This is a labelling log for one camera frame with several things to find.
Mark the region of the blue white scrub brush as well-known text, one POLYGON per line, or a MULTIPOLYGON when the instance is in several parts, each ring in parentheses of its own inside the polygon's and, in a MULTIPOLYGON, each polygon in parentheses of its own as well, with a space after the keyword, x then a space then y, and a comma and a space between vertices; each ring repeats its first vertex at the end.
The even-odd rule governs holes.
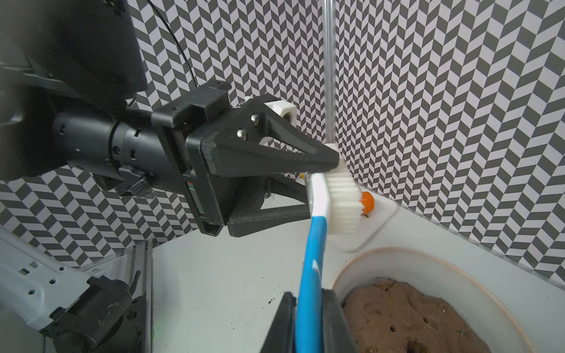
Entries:
POLYGON ((311 223, 297 301, 295 347, 322 351, 322 272, 328 235, 357 232, 363 211, 362 193, 346 166, 306 175, 311 223))

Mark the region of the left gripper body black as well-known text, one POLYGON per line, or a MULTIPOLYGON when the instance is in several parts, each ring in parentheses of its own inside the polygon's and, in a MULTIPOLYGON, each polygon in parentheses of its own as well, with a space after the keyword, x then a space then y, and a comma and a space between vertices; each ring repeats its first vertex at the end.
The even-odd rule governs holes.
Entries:
POLYGON ((247 225, 238 207, 247 178, 210 170, 202 143, 219 128, 232 106, 231 84, 212 79, 154 111, 157 133, 177 185, 184 195, 198 230, 217 236, 223 227, 232 236, 246 236, 247 225))

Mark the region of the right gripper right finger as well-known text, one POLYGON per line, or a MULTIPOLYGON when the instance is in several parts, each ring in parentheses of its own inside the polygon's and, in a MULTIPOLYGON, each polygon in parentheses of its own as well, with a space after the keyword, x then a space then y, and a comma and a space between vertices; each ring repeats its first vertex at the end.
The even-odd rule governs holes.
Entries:
POLYGON ((357 353, 347 319, 335 291, 322 290, 322 340, 325 353, 357 353))

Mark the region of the white ceramic pot with mud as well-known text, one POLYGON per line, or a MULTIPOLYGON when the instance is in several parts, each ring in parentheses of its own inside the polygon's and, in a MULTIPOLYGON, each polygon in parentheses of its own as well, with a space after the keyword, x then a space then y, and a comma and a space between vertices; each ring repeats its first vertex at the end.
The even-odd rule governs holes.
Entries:
POLYGON ((335 275, 356 352, 535 352, 489 290, 431 254, 384 247, 335 275))

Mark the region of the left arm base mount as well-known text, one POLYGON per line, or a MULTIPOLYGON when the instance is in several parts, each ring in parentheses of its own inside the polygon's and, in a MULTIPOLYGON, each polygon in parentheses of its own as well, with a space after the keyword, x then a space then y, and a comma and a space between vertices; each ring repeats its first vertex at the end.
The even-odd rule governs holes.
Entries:
POLYGON ((56 352, 146 352, 147 298, 134 296, 141 275, 137 270, 130 285, 91 277, 79 299, 54 310, 40 334, 52 339, 56 352))

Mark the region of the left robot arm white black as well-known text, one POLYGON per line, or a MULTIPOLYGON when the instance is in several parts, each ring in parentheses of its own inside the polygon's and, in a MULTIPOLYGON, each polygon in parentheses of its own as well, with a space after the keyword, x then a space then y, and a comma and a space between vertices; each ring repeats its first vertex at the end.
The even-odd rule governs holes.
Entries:
POLYGON ((199 230, 234 237, 310 217, 291 173, 327 172, 338 152, 266 103, 241 107, 212 79, 149 112, 127 100, 147 88, 126 1, 1 3, 1 178, 62 166, 122 197, 185 197, 199 230))

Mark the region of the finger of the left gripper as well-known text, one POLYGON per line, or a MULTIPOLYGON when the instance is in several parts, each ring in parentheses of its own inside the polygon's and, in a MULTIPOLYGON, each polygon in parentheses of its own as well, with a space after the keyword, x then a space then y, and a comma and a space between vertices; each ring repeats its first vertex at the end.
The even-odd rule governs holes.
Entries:
POLYGON ((232 107, 219 128, 202 143, 210 170, 218 175, 235 173, 244 177, 271 174, 327 172, 338 166, 334 149, 300 132, 263 102, 251 99, 232 107), (255 127, 251 116, 262 118, 255 127), (273 146, 260 144, 272 137, 273 146))
POLYGON ((235 204, 227 228, 235 238, 251 235, 282 224, 310 218, 306 187, 283 175, 247 177, 240 200, 235 204), (266 194, 298 201, 298 205, 263 209, 266 194))

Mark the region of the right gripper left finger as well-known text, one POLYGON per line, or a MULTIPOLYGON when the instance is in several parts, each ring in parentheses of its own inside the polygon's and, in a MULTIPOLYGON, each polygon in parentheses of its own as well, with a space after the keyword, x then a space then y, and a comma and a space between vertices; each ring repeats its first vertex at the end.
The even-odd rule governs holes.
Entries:
POLYGON ((295 353, 296 309, 297 298, 285 292, 260 353, 295 353))

